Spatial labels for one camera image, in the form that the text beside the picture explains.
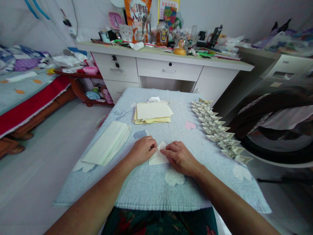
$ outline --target white desk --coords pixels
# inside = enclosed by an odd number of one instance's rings
[[[197,92],[213,100],[213,106],[240,70],[254,68],[241,61],[180,56],[159,48],[135,51],[92,42],[76,45],[92,53],[114,102],[127,87],[143,87]]]

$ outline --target desk top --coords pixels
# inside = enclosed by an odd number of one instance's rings
[[[150,97],[157,96],[169,102],[174,113],[171,122],[135,125],[132,122],[134,104],[146,102]],[[54,204],[56,206],[73,204],[124,158],[139,138],[152,135],[157,143],[182,141],[200,163],[256,211],[270,213],[271,210],[247,167],[222,155],[221,149],[206,138],[197,115],[191,110],[190,101],[198,99],[199,94],[195,93],[127,88],[82,157],[112,121],[131,126],[131,134],[126,143],[106,166],[79,160]],[[177,173],[170,164],[149,165],[145,162],[127,177],[115,205],[133,210],[194,211],[210,207],[211,203],[193,179]]]
[[[191,55],[176,55],[174,53],[163,52],[161,48],[151,48],[144,47],[139,51],[135,51],[131,48],[126,48],[122,46],[110,46],[104,44],[92,43],[90,41],[87,42],[77,42],[76,46],[79,50],[90,51],[90,52],[98,52],[104,54],[112,54],[112,55],[123,55],[130,57],[137,57],[143,59],[153,59],[153,60],[162,60],[176,63],[184,63],[184,64],[194,64],[194,65],[202,65],[202,66],[211,66],[217,68],[225,68],[225,69],[234,69],[234,70],[242,70],[242,71],[251,71],[254,66],[247,64],[242,61],[236,60],[227,60],[227,59],[204,59],[202,57],[195,57]]]

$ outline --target pink clock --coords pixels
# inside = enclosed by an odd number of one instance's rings
[[[119,30],[120,24],[123,24],[123,18],[120,13],[117,12],[109,12],[109,22],[112,29]]]

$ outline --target dark clothing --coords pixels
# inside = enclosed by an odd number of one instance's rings
[[[246,98],[243,108],[252,103],[260,96],[250,96]],[[248,107],[245,111],[239,113],[228,125],[230,130],[240,139],[244,138],[261,120],[263,116],[272,112],[271,116],[276,112],[295,107],[313,105],[313,98],[300,96],[293,93],[269,94],[259,100],[256,104]]]
[[[197,211],[138,211],[114,207],[101,235],[218,235],[213,208]]]

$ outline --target wooden bed frame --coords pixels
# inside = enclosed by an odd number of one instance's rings
[[[30,119],[29,122],[8,134],[8,136],[20,140],[31,139],[34,135],[29,132],[30,130],[36,127],[55,110],[59,109],[65,103],[75,99],[76,97],[77,96],[75,95],[72,87],[69,86],[68,89],[65,92],[63,92],[60,96],[58,96],[49,106],[47,106],[45,109],[40,111],[36,116]],[[6,154],[18,154],[25,150],[25,147],[20,145],[19,142],[6,137],[0,139],[0,159]]]

